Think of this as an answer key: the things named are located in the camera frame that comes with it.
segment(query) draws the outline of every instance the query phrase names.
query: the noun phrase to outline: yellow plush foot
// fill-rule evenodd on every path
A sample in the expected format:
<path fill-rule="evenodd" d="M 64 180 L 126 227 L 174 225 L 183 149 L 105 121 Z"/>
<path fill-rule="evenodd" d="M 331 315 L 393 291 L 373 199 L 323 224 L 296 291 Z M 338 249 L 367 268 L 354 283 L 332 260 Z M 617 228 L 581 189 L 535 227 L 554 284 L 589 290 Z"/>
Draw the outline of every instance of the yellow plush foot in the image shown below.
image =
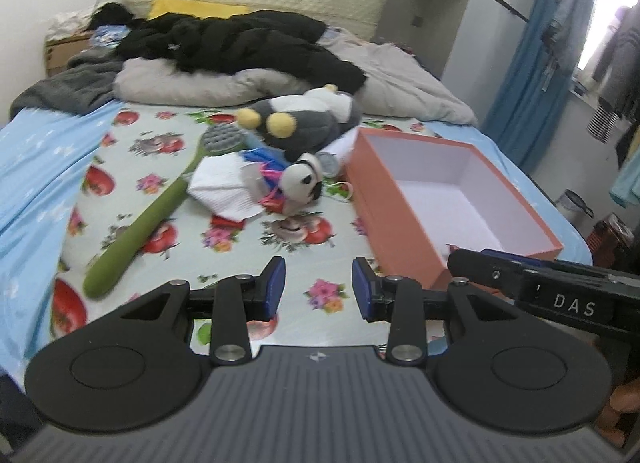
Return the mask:
<path fill-rule="evenodd" d="M 254 130 L 258 128 L 262 119 L 258 111 L 249 109 L 249 107 L 243 107 L 236 112 L 236 121 L 242 128 Z"/>
<path fill-rule="evenodd" d="M 296 131 L 297 123 L 288 112 L 274 112 L 267 118 L 267 131 L 274 138 L 290 138 Z"/>

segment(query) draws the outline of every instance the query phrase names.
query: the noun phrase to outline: teal cloth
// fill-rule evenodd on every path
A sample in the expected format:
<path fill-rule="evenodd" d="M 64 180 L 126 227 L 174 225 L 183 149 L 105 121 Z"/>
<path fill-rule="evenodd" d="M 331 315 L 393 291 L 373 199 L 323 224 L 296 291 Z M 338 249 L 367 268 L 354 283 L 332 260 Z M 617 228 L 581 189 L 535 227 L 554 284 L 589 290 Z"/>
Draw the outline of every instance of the teal cloth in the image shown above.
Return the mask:
<path fill-rule="evenodd" d="M 640 205 L 640 148 L 622 166 L 609 195 L 623 208 Z"/>

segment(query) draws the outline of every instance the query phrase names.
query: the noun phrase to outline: orange box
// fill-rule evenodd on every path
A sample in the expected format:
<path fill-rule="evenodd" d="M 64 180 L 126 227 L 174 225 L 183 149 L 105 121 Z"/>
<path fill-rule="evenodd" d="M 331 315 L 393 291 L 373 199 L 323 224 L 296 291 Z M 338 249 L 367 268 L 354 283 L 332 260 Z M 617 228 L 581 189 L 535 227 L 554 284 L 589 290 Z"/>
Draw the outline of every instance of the orange box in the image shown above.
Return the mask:
<path fill-rule="evenodd" d="M 448 245 L 552 260 L 562 243 L 473 145 L 360 128 L 346 166 L 384 273 L 446 289 Z"/>

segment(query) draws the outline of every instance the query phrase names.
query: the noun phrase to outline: finger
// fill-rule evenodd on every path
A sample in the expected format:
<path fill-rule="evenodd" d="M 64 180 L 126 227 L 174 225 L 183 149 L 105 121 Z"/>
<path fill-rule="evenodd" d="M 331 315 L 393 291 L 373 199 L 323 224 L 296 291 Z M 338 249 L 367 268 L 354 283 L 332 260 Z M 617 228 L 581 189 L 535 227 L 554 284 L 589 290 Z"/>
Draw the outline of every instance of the finger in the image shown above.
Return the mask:
<path fill-rule="evenodd" d="M 640 412 L 640 379 L 615 388 L 609 403 L 619 413 Z"/>
<path fill-rule="evenodd" d="M 620 429 L 599 429 L 598 427 L 596 429 L 616 447 L 622 448 L 625 444 L 625 433 Z"/>
<path fill-rule="evenodd" d="M 612 408 L 609 403 L 604 406 L 604 409 L 596 420 L 596 427 L 607 430 L 613 429 L 620 420 L 620 413 Z"/>

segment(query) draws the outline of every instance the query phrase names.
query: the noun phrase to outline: stuffed animal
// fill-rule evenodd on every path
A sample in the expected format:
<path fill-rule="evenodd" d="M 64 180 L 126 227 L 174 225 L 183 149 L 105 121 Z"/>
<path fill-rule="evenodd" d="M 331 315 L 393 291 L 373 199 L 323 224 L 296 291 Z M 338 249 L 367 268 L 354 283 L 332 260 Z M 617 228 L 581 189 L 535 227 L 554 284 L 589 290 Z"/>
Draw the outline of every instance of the stuffed animal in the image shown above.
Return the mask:
<path fill-rule="evenodd" d="M 267 145 L 282 149 L 293 162 L 357 126 L 362 112 L 350 94 L 327 85 L 305 94 L 261 100 L 238 110 L 236 117 L 240 126 L 256 130 Z"/>

